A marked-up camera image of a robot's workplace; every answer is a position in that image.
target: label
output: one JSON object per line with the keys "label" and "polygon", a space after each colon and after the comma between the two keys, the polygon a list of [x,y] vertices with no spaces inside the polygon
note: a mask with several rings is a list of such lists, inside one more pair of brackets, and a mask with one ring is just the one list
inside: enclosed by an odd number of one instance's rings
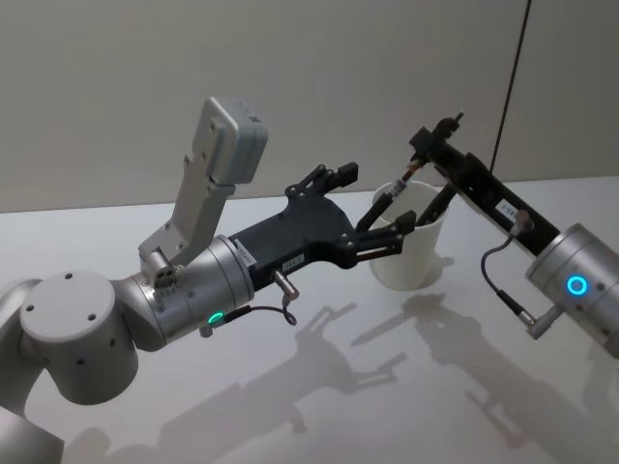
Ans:
{"label": "label", "polygon": [[516,213],[518,210],[512,203],[506,199],[502,199],[499,201],[499,204],[496,205],[495,209],[511,222],[516,223]]}
{"label": "label", "polygon": [[235,239],[234,244],[239,250],[239,254],[243,258],[243,261],[245,261],[245,265],[247,267],[253,266],[254,264],[257,263],[256,259],[253,256],[251,256],[251,253],[248,251],[247,248],[245,248],[245,246],[241,243],[239,239]]}
{"label": "label", "polygon": [[281,270],[287,273],[291,269],[296,268],[297,266],[306,262],[306,255],[301,253],[299,256],[295,256],[292,259],[289,259],[285,263],[281,265]]}

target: table surface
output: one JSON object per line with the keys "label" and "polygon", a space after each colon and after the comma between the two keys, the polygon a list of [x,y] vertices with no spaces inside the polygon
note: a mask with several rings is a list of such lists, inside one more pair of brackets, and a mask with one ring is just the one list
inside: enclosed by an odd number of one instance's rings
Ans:
{"label": "table surface", "polygon": [[[564,230],[585,224],[619,249],[619,177],[511,184]],[[370,192],[333,195],[356,220]],[[283,198],[229,201],[219,232],[278,212]],[[134,273],[137,246],[171,205],[0,216],[0,283],[91,269]],[[252,314],[140,353],[130,388],[98,406],[69,403],[48,374],[26,414],[66,440],[64,464],[616,463],[619,374],[569,318],[533,341],[479,272],[501,233],[453,202],[425,288],[384,288],[362,263],[312,264],[290,328]],[[549,308],[517,246],[489,262],[535,314]],[[280,301],[279,289],[256,295]]]}

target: blue led ring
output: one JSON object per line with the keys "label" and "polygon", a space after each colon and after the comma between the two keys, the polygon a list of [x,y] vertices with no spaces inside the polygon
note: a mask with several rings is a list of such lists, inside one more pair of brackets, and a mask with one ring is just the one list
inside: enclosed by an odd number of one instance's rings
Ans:
{"label": "blue led ring", "polygon": [[568,279],[568,292],[575,297],[581,297],[587,293],[587,280],[582,275],[572,275]]}

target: paper cup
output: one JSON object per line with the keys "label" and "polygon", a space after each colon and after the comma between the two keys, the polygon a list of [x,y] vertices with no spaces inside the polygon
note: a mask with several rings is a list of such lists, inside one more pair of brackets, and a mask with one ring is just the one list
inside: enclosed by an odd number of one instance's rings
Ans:
{"label": "paper cup", "polygon": [[[379,188],[372,203],[390,186],[391,183]],[[420,216],[438,191],[423,182],[410,181],[372,228],[384,227],[409,210]],[[416,227],[414,232],[407,235],[401,254],[369,261],[369,268],[383,285],[393,290],[414,290],[424,283],[435,259],[436,241],[448,211],[432,224]]]}

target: metal pin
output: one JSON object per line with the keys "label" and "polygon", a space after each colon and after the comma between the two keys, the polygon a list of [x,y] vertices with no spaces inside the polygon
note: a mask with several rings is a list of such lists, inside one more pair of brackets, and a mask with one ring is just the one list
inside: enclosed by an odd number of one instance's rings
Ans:
{"label": "metal pin", "polygon": [[283,294],[290,302],[293,302],[299,298],[299,290],[297,290],[292,282],[288,280],[287,277],[280,271],[275,271],[273,273],[273,281],[279,286]]}

